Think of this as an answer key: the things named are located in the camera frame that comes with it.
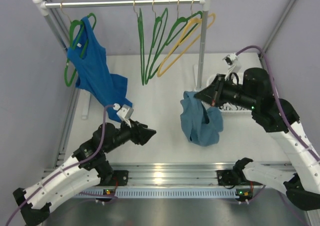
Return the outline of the light blue tank top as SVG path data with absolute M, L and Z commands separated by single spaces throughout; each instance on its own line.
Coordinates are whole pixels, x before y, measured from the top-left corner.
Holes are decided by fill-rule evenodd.
M 222 113 L 218 108 L 205 108 L 195 98 L 196 92 L 185 91 L 180 101 L 183 112 L 180 114 L 181 129 L 187 140 L 198 146 L 207 147 L 220 141 L 224 130 Z

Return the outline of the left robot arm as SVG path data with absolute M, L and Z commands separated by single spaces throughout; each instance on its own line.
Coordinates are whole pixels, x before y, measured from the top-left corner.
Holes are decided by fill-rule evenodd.
M 113 168 L 106 154 L 126 142 L 145 145 L 156 130 L 138 121 L 101 124 L 92 137 L 82 143 L 61 166 L 28 188 L 13 192 L 22 218 L 27 226 L 38 226 L 49 218 L 61 204 L 83 190 L 107 185 L 113 180 Z

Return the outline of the royal blue tank top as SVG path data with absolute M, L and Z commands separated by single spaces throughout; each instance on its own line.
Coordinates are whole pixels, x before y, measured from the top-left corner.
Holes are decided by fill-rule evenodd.
M 99 44 L 89 18 L 85 16 L 79 22 L 82 32 L 77 33 L 67 50 L 67 58 L 78 72 L 76 88 L 90 92 L 104 107 L 115 103 L 132 107 L 126 97 L 128 79 L 110 73 L 106 49 Z

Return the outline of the green hanger with blue top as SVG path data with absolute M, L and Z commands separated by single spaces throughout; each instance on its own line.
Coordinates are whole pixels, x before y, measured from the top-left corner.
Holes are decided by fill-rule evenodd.
M 60 3 L 60 9 L 63 12 L 63 10 L 62 10 L 62 2 Z M 69 48 L 76 49 L 76 47 L 78 46 L 78 44 L 80 42 L 80 38 L 83 35 L 84 29 L 85 29 L 85 25 L 84 25 L 82 20 L 76 20 L 75 19 L 75 20 L 71 21 L 70 17 L 67 14 L 65 14 L 65 15 L 68 17 L 68 19 L 70 21 L 70 27 L 69 27 L 69 42 L 70 42 L 70 46 L 69 46 Z M 96 26 L 97 18 L 96 18 L 96 15 L 93 12 L 91 12 L 90 14 L 87 15 L 88 19 L 90 17 L 93 17 L 93 19 L 94 19 L 94 23 L 91 26 L 92 30 L 94 30 L 94 28 Z M 76 38 L 74 39 L 74 32 L 75 32 L 75 28 L 77 26 L 79 26 L 79 31 L 78 31 L 78 33 L 76 35 Z M 83 45 L 83 48 L 82 48 L 81 53 L 80 53 L 80 57 L 81 58 L 83 58 L 83 56 L 84 56 L 84 54 L 85 54 L 85 52 L 87 50 L 87 47 L 88 47 L 88 44 L 89 44 L 88 42 L 89 42 L 89 39 L 87 37 L 86 42 Z M 71 75 L 71 78 L 70 78 L 70 80 L 68 80 L 69 63 L 70 63 L 70 59 L 67 57 L 66 66 L 65 66 L 65 69 L 64 69 L 64 81 L 65 81 L 65 85 L 67 87 L 70 87 L 72 85 L 72 83 L 74 81 L 74 78 L 76 76 L 76 73 L 77 73 L 76 68 L 74 68 L 74 71 L 73 71 L 73 73 Z

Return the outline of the white plastic laundry basket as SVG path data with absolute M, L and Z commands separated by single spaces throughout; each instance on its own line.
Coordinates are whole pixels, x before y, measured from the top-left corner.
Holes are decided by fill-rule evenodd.
M 209 86 L 213 82 L 215 77 L 216 77 L 216 74 L 211 75 L 206 80 L 206 86 Z M 240 114 L 240 113 L 250 114 L 251 113 L 251 111 L 248 109 L 245 109 L 240 106 L 232 105 L 230 103 L 225 103 L 224 105 L 220 106 L 219 110 L 221 113 L 224 113 L 224 114 L 228 114 L 228 113 L 231 113 L 231 114 Z

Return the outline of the silver clothes rack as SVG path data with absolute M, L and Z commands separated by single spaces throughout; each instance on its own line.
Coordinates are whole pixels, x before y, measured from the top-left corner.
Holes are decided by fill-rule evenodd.
M 204 26 L 208 22 L 209 18 L 209 9 L 211 6 L 211 0 L 119 0 L 119 1 L 91 1 L 91 2 L 47 2 L 45 0 L 32 0 L 33 3 L 37 6 L 37 9 L 40 11 L 42 16 L 45 18 L 48 26 L 56 37 L 58 43 L 61 45 L 64 51 L 67 51 L 68 48 L 56 27 L 54 21 L 50 17 L 51 8 L 82 8 L 82 7 L 111 7 L 111 6 L 132 6 L 137 5 L 166 5 L 166 4 L 190 4 L 193 5 L 198 3 L 202 5 L 202 18 L 200 23 L 197 26 L 201 27 L 200 33 L 200 48 L 199 48 L 199 58 L 198 64 L 194 66 L 194 79 L 195 79 L 195 88 L 199 90 L 202 87 L 203 79 L 203 68 L 204 68 L 204 58 L 205 58 L 205 42 L 206 42 L 206 32 L 208 27 Z

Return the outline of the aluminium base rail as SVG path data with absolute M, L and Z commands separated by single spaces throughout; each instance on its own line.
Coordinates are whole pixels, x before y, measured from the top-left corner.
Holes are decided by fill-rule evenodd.
M 236 199 L 251 200 L 253 190 L 263 188 L 259 182 L 238 183 L 227 163 L 205 165 L 114 164 L 107 183 L 94 185 L 95 174 L 73 180 L 70 188 L 53 196 L 63 202 L 69 197 L 99 201 L 115 199 Z

